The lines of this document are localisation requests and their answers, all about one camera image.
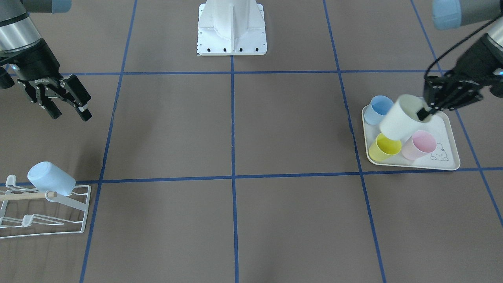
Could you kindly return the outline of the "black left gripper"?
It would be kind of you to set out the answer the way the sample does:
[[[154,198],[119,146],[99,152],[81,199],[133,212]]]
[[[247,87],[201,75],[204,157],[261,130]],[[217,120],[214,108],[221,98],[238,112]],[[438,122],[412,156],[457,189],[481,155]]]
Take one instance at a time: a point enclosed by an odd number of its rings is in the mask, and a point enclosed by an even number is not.
[[[442,110],[455,110],[479,102],[484,87],[502,79],[502,46],[485,33],[456,61],[443,76],[424,75],[424,100],[431,108],[417,111],[419,121]]]

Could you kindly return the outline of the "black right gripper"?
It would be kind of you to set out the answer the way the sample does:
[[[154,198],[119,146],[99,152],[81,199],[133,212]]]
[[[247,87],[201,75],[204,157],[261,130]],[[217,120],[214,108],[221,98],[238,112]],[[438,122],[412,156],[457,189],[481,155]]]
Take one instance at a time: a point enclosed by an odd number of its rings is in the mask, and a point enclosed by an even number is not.
[[[83,121],[92,118],[88,104],[85,104],[82,82],[75,74],[61,74],[61,65],[43,38],[9,50],[2,47],[1,66],[7,64],[13,68],[17,79],[1,67],[1,88],[10,88],[16,83],[23,86],[28,100],[44,108],[52,119],[62,114],[53,99],[77,108],[77,114]]]

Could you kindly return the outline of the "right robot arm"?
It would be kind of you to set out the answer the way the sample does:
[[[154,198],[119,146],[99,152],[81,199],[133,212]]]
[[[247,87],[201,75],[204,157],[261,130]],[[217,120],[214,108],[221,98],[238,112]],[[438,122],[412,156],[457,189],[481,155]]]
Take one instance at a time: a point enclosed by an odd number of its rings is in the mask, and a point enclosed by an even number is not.
[[[61,116],[53,102],[59,99],[70,104],[81,120],[88,121],[92,118],[90,94],[76,75],[61,75],[59,61],[30,18],[32,13],[66,13],[71,7],[70,0],[1,1],[0,86],[23,86],[28,100],[53,119]]]

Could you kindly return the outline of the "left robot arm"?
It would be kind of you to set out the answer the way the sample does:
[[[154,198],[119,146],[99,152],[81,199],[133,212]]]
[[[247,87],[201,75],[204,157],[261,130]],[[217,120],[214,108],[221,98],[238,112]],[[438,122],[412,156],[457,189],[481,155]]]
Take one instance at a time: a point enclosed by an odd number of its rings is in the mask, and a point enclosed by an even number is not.
[[[449,30],[483,22],[470,36],[490,27],[456,61],[445,75],[424,74],[423,98],[426,107],[415,115],[426,120],[438,111],[455,110],[483,99],[480,90],[489,87],[492,95],[503,95],[503,36],[501,0],[435,0],[432,18],[438,30]]]

